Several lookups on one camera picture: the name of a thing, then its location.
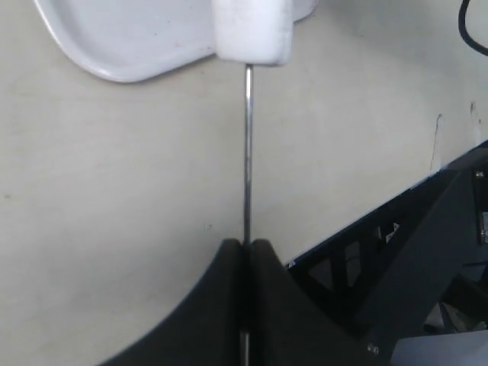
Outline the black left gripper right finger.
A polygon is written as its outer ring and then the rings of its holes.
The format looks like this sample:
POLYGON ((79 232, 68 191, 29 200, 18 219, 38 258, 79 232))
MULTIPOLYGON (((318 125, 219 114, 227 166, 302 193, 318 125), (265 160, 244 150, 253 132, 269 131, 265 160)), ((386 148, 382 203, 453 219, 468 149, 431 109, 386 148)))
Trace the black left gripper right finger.
POLYGON ((250 246, 253 313, 251 365, 388 365, 354 340, 310 300, 271 243, 250 246))

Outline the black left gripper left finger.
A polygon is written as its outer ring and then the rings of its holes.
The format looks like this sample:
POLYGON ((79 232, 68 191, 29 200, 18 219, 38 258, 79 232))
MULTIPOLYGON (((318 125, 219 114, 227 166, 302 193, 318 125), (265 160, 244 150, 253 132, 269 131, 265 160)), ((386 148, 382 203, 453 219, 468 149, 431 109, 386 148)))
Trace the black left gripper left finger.
POLYGON ((155 329, 105 365, 238 365, 243 250, 225 239, 202 278, 155 329))

